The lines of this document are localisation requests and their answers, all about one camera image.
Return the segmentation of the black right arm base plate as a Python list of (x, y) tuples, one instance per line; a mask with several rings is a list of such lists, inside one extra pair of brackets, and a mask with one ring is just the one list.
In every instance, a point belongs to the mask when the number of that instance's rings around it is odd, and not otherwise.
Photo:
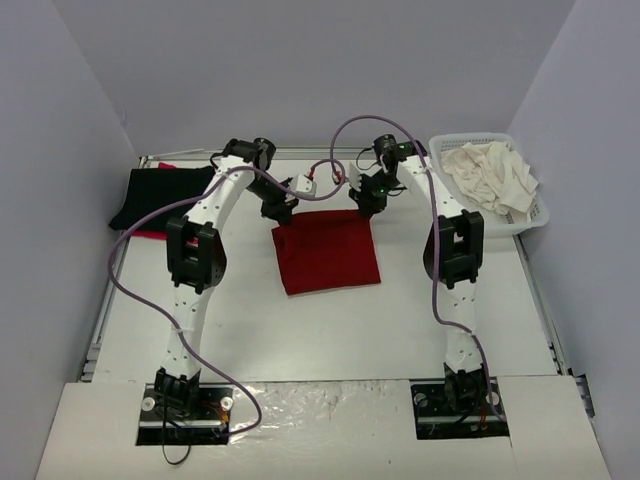
[(491, 394), (473, 396), (460, 409), (451, 406), (443, 380), (410, 382), (415, 434), (418, 440), (464, 440), (510, 436), (495, 378)]

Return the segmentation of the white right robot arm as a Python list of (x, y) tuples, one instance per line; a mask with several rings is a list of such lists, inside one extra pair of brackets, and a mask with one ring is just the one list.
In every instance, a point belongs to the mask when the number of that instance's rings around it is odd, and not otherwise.
[(479, 407), (490, 385), (475, 311), (484, 219), (454, 198), (419, 146), (385, 134), (370, 150), (379, 169), (367, 175), (350, 166), (349, 197), (369, 219), (384, 211), (393, 191), (403, 190), (432, 220), (422, 261), (432, 281), (434, 318), (446, 332), (443, 398), (450, 410), (466, 416)]

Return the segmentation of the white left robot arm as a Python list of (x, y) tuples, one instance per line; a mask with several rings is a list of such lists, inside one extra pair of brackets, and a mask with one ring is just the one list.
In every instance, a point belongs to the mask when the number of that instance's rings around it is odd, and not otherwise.
[(172, 328), (165, 359), (156, 373), (154, 391), (179, 418), (195, 415), (201, 406), (199, 352), (206, 310), (227, 267), (222, 244), (224, 225), (243, 192), (261, 200), (261, 215), (289, 225), (298, 200), (283, 189), (289, 179), (274, 184), (259, 173), (267, 171), (276, 146), (265, 138), (232, 139), (222, 151), (217, 172), (184, 215), (167, 223), (167, 266), (174, 287)]

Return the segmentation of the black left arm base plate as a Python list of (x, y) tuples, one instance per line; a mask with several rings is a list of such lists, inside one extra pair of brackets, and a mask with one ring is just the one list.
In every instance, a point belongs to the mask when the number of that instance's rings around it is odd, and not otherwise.
[(202, 385), (189, 410), (164, 405), (160, 393), (147, 385), (139, 412), (137, 446), (227, 445), (233, 389), (226, 385)]

